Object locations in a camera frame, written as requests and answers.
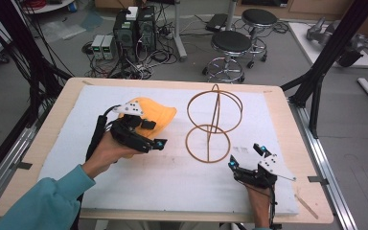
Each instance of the teal sleeve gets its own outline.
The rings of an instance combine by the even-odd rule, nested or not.
[[[0,218],[0,230],[70,229],[80,208],[77,197],[94,185],[81,165],[58,181],[43,178]]]

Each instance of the computer tower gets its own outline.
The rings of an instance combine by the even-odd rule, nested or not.
[[[139,10],[137,16],[137,24],[139,28],[139,37],[142,41],[142,51],[156,50],[156,28],[154,6],[145,7]]]
[[[127,13],[120,11],[116,15],[113,34],[119,48],[135,48],[138,41],[138,31],[136,21],[128,21]]]

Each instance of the floor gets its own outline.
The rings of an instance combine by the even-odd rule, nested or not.
[[[66,26],[81,25],[86,32],[68,40],[50,42],[50,46],[75,76],[83,77],[90,70],[89,60],[81,47],[95,35],[112,32],[113,13],[96,12],[90,4],[81,4],[78,12],[67,10],[44,13],[38,18],[41,24],[64,21]],[[208,34],[196,17],[181,19],[182,34]],[[154,68],[150,78],[156,81],[206,81],[201,74],[205,64],[219,56],[210,46],[210,35],[183,35],[188,53],[187,60]],[[291,32],[271,33],[264,38],[268,45],[266,62],[256,61],[252,69],[245,68],[243,84],[282,85],[305,74],[310,63],[301,51]],[[44,51],[41,39],[36,43]],[[245,66],[249,57],[239,57]],[[358,78],[368,80],[368,69],[333,67],[323,82],[318,117],[318,135],[333,172],[355,219],[357,229],[368,229],[368,95],[357,83]],[[296,88],[285,92],[291,96]],[[19,120],[29,103],[29,86],[14,64],[0,63],[0,145]],[[311,100],[307,102],[310,111]],[[84,220],[81,229],[93,229],[93,221]],[[163,229],[176,229],[177,224],[164,223]],[[342,229],[337,219],[329,225],[284,224],[284,229]]]

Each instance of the metal stool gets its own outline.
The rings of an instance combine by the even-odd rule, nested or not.
[[[249,53],[253,54],[253,56],[250,62],[247,63],[247,67],[252,68],[255,63],[254,58],[256,54],[264,52],[261,61],[265,61],[267,58],[267,46],[260,38],[257,37],[257,33],[259,30],[272,27],[277,22],[277,17],[269,11],[249,9],[241,14],[241,20],[244,24],[252,27],[252,31],[249,32],[250,39],[252,40],[252,49],[250,49]]]
[[[211,78],[216,78],[225,82],[243,82],[242,66],[233,58],[247,54],[252,46],[251,40],[238,32],[223,31],[212,36],[211,46],[216,51],[224,53],[225,57],[211,60],[204,68],[202,74],[208,75],[208,81]]]

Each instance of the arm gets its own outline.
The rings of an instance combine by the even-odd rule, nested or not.
[[[138,151],[121,146],[107,132],[91,158],[55,181],[43,178],[0,218],[0,229],[69,229],[80,208],[77,197],[121,157]]]
[[[253,219],[255,220],[254,230],[268,230],[269,229],[269,205],[270,205],[270,191],[269,189],[259,189],[250,185],[245,185],[247,194],[249,196],[250,206],[253,212]]]

